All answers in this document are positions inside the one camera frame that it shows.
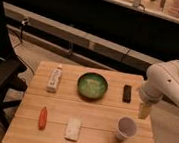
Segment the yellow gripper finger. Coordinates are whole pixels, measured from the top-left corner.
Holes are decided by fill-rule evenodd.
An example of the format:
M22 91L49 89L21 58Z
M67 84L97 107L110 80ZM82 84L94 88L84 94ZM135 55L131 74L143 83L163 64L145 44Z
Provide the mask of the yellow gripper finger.
M141 102L139 106L138 118L146 119L147 116L151 113L151 103Z

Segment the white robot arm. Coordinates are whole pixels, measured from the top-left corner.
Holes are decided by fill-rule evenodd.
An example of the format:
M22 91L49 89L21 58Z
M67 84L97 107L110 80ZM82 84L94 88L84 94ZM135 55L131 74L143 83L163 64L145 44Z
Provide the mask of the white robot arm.
M139 89L139 119L146 119L152 105L162 100L163 96L179 107L179 60L152 64L146 75L147 79Z

